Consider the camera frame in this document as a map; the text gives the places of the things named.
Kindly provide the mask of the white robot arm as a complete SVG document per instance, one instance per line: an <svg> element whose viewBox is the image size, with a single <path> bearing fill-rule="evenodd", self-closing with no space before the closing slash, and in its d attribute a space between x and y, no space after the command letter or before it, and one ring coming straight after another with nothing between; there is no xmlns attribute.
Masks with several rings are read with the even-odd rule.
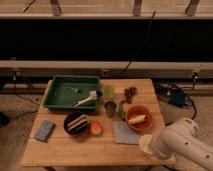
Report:
<svg viewBox="0 0 213 171"><path fill-rule="evenodd" d="M167 160L176 153L213 171L213 147L196 138L198 131L192 119L179 119L152 138L151 149L160 160Z"/></svg>

